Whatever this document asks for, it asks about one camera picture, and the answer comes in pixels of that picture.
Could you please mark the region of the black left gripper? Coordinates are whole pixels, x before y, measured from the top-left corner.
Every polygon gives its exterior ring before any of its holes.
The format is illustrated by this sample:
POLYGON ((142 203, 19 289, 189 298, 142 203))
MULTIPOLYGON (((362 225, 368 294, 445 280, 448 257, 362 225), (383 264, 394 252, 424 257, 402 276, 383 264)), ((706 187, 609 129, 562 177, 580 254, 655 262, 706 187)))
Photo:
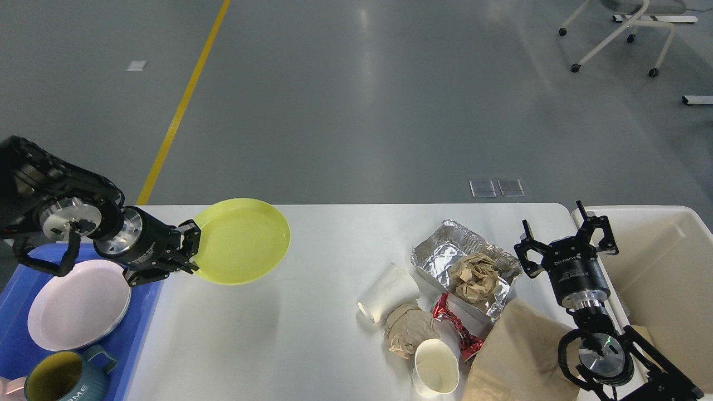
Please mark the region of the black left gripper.
POLYGON ((110 239, 95 241, 94 249, 100 257, 126 268, 123 276, 130 287, 165 280, 173 272, 199 271, 199 266, 191 262, 198 254, 202 234, 196 221, 186 220, 176 228, 138 207, 124 207, 121 212, 121 229, 110 239), (179 246, 178 253, 186 261, 171 260, 179 246))

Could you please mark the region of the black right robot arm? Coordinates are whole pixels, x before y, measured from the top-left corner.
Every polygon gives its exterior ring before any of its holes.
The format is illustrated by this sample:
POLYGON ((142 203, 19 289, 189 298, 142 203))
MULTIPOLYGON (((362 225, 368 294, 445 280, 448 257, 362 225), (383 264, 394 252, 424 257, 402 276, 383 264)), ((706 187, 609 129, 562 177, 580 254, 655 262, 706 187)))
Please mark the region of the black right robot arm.
POLYGON ((557 361, 562 374, 578 388, 601 400, 606 386, 615 390, 634 375, 634 361, 647 369, 647 380, 626 400, 697 400, 705 395, 685 373, 630 325, 617 330, 604 303, 611 290, 598 255, 619 249, 607 216, 588 213, 578 201, 583 219, 576 234, 545 244, 533 238, 527 220, 514 247, 528 277, 548 274, 556 302, 573 318, 575 329, 563 335, 557 361))

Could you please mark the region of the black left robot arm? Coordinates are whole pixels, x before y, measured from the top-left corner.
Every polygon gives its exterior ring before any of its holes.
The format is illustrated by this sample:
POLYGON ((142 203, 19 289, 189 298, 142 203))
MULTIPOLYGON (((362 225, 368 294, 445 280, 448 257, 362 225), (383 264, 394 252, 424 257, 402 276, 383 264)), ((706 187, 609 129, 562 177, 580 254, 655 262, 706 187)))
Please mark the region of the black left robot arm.
POLYGON ((201 229, 195 221, 166 225, 125 205, 109 179, 65 162, 13 135, 2 141, 2 238, 11 239, 20 264, 51 276, 71 272, 81 240, 124 267, 130 286, 199 271, 194 257, 201 229))

